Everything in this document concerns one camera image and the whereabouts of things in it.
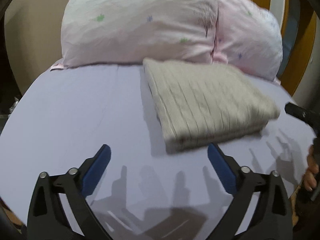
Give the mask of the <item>person's right hand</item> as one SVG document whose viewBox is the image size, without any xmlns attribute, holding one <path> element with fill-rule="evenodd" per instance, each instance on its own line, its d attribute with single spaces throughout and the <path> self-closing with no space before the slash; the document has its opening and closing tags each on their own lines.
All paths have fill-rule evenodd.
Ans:
<svg viewBox="0 0 320 240">
<path fill-rule="evenodd" d="M 315 176 L 319 173 L 319 165 L 313 156 L 313 145 L 309 148 L 309 154 L 307 156 L 308 168 L 303 177 L 303 185 L 307 191 L 312 191 L 317 187 L 317 180 Z"/>
</svg>

